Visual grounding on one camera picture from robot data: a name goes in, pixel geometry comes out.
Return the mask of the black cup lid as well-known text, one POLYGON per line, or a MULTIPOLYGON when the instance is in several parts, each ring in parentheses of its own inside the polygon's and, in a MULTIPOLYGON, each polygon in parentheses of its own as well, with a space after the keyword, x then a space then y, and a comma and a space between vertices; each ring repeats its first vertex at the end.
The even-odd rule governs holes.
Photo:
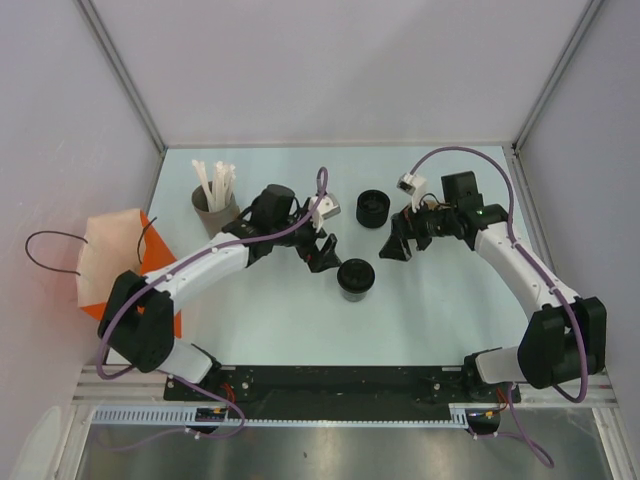
POLYGON ((339 286, 350 293, 365 293, 375 282, 375 270, 366 260, 349 259, 341 264, 336 275, 339 286))

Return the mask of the black ribbed coffee cup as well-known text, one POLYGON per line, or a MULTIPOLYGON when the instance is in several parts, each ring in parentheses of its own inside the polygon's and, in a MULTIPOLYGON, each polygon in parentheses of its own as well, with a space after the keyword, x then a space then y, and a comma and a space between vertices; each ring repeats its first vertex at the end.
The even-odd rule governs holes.
POLYGON ((370 189, 359 194, 356 201, 356 220, 368 229, 381 228, 387 221, 389 197, 380 190, 370 189))

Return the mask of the orange paper bag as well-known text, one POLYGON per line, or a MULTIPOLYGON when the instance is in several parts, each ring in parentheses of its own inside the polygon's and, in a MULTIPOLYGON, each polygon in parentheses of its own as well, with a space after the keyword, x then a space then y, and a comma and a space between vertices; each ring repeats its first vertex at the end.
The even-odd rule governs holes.
POLYGON ((102 318, 116 278, 133 271, 143 275, 176 260, 147 215, 129 209, 90 217, 76 270, 78 307, 102 318))

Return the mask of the black smooth coffee cup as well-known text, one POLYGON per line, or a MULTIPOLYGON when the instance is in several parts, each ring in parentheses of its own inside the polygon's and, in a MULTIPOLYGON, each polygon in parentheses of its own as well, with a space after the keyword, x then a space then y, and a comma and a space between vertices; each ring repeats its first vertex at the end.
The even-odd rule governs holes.
POLYGON ((255 206, 250 205, 245 208, 237 217, 237 220, 241 225, 244 225, 246 228, 249 228, 254 225, 253 214, 255 212, 255 206))

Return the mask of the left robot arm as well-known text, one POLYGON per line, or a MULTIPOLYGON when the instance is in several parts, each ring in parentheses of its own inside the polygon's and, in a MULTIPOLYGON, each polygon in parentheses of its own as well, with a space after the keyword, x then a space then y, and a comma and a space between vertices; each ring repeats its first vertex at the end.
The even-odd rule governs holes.
POLYGON ((339 267, 337 238, 323 228, 339 212, 337 199, 325 190, 298 204, 291 189, 268 185, 195 253, 146 274, 128 270, 119 275, 99 324, 99 351, 118 353, 142 373, 180 377, 199 399, 214 397, 221 387, 215 361, 179 338, 175 316, 189 300, 277 246, 295 249, 313 273, 339 267))

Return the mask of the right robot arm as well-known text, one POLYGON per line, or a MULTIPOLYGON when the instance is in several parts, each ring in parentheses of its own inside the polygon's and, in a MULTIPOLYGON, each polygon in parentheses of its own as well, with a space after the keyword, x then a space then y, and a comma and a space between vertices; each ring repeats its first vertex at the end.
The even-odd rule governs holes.
POLYGON ((600 373, 605 368, 604 304, 583 298, 562 283, 532 252, 499 204, 487 205, 467 171, 441 179, 444 203, 429 203, 426 181, 406 173, 398 188, 411 200, 391 218, 382 259, 408 261, 412 247, 425 250, 437 237, 467 244, 498 273, 520 303, 529 323, 519 345, 471 354, 461 376, 463 393, 484 401, 498 384, 527 383, 536 389, 600 373))

